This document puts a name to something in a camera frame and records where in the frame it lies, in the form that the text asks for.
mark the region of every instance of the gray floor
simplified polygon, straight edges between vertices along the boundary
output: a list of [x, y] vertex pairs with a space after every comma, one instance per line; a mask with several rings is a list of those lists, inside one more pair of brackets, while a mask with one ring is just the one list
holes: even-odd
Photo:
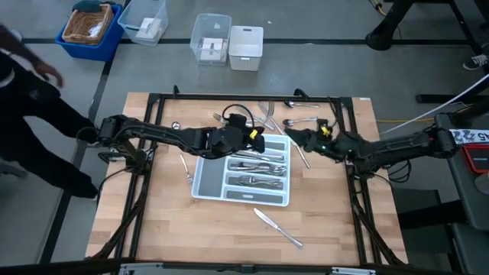
[[[77, 1], [0, 0], [0, 18], [26, 38], [54, 38]], [[477, 27], [481, 16], [473, 3], [458, 1], [458, 4], [468, 24]], [[381, 20], [367, 1], [353, 0], [167, 0], [167, 7], [170, 26], [164, 38], [189, 38], [195, 17], [203, 12], [231, 15], [233, 24], [262, 26], [266, 38], [363, 39]], [[400, 26], [404, 39], [463, 38], [447, 5], [415, 5]], [[74, 60], [54, 44], [28, 46], [63, 74], [66, 79], [63, 98], [85, 115], [104, 63]], [[377, 118], [412, 118], [435, 107], [416, 104], [415, 94], [456, 94], [482, 77], [482, 72], [462, 69], [461, 63], [470, 56], [469, 47], [403, 46], [377, 52], [366, 46], [266, 44], [260, 71], [246, 73], [232, 71], [229, 65], [197, 66], [186, 44], [156, 47], [124, 44], [115, 55], [96, 123], [120, 113], [128, 92], [171, 92], [173, 85], [178, 85], [182, 92], [198, 93], [289, 95], [295, 88], [301, 88], [310, 95], [371, 97]], [[74, 141], [43, 121], [30, 118], [28, 121], [46, 147], [71, 159]], [[379, 125], [381, 130], [392, 126]], [[409, 125], [392, 134], [406, 134], [421, 127], [424, 125]], [[99, 183], [105, 176], [106, 165], [96, 154], [94, 149], [87, 150], [81, 170]], [[458, 198], [444, 160], [414, 160], [409, 182], [395, 187], [437, 189], [442, 201]], [[26, 180], [2, 177], [0, 265], [37, 261], [59, 198], [58, 189], [33, 175]], [[94, 202], [71, 200], [54, 261], [83, 258], [94, 214]], [[431, 256], [409, 253], [414, 264], [440, 267], [444, 260]]]

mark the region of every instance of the knife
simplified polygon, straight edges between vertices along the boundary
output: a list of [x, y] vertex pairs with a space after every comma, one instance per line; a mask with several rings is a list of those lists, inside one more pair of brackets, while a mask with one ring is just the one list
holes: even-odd
[[268, 218], [267, 215], [265, 215], [262, 211], [258, 209], [253, 209], [254, 214], [258, 216], [258, 218], [261, 218], [262, 221], [266, 222], [269, 226], [272, 228], [275, 228], [278, 232], [282, 233], [285, 237], [289, 239], [289, 241], [292, 241], [293, 244], [297, 246], [299, 249], [303, 249], [303, 244], [300, 243], [300, 241], [296, 240], [292, 236], [289, 235], [289, 233], [285, 232], [280, 226], [278, 226], [274, 221], [272, 221], [270, 218]]

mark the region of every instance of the white plastic container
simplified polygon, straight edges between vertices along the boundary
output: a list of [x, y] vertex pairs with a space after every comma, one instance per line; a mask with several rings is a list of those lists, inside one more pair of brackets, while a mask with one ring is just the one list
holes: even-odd
[[199, 65], [224, 66], [228, 57], [231, 17], [200, 14], [193, 25], [190, 48]]
[[[199, 199], [213, 199], [229, 202], [245, 202], [262, 205], [285, 207], [290, 198], [290, 140], [289, 137], [278, 134], [263, 134], [265, 137], [264, 154], [284, 156], [283, 163], [263, 160], [251, 160], [229, 156], [225, 159], [205, 160], [199, 158], [192, 185], [192, 196]], [[281, 149], [272, 149], [267, 144], [278, 144]], [[283, 176], [271, 176], [261, 173], [230, 171], [231, 163], [269, 163], [287, 167]], [[281, 189], [269, 189], [266, 186], [242, 186], [232, 182], [240, 176], [253, 176], [258, 180], [279, 180], [283, 183]]]
[[232, 26], [229, 41], [231, 69], [258, 71], [262, 55], [262, 27]]
[[117, 23], [135, 43], [156, 46], [168, 27], [166, 0], [132, 0]]

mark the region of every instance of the white plastic cutlery organizer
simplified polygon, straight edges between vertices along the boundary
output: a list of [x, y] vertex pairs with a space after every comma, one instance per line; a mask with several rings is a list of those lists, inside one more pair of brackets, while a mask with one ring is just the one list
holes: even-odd
[[199, 158], [192, 196], [229, 202], [287, 206], [290, 193], [290, 140], [264, 134], [265, 152], [240, 151], [217, 159]]

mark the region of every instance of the wooden tabletop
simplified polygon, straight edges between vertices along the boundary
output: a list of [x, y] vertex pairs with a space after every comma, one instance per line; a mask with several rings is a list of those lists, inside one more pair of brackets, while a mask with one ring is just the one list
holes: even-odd
[[[148, 93], [129, 93], [124, 114], [142, 120], [147, 97]], [[221, 127], [212, 118], [212, 113], [221, 113], [225, 106], [232, 103], [237, 102], [165, 100], [161, 124], [170, 127], [173, 121], [178, 121], [183, 128]], [[260, 114], [256, 102], [239, 103]], [[353, 103], [359, 133], [367, 140], [378, 140], [370, 99], [354, 98]], [[290, 109], [277, 102], [274, 118], [282, 121], [285, 118], [319, 116], [333, 121], [329, 105], [320, 105], [319, 109]], [[305, 122], [294, 125], [294, 128], [315, 129], [316, 124]], [[278, 134], [269, 130], [266, 133]], [[311, 153], [306, 154], [311, 164], [311, 169], [307, 169], [299, 154], [292, 150], [290, 204], [287, 207], [275, 207], [194, 199], [190, 195], [179, 154], [177, 147], [165, 144], [160, 144], [156, 151], [136, 257], [138, 260], [234, 264], [359, 264], [343, 165]], [[185, 158], [190, 170], [194, 171], [196, 157], [187, 154]], [[111, 163], [107, 174], [123, 167], [124, 162]], [[384, 170], [377, 173], [387, 176]], [[86, 250], [87, 256], [98, 252], [120, 225], [130, 177], [129, 174], [120, 174], [105, 183]], [[368, 180], [368, 188], [377, 230], [394, 253], [407, 263], [390, 186], [381, 179], [373, 178]], [[304, 249], [296, 248], [283, 235], [262, 222], [253, 213], [254, 207], [303, 242]], [[128, 254], [131, 236], [132, 228], [128, 230], [124, 255]], [[368, 260], [373, 262], [370, 240], [365, 230], [364, 242]]]

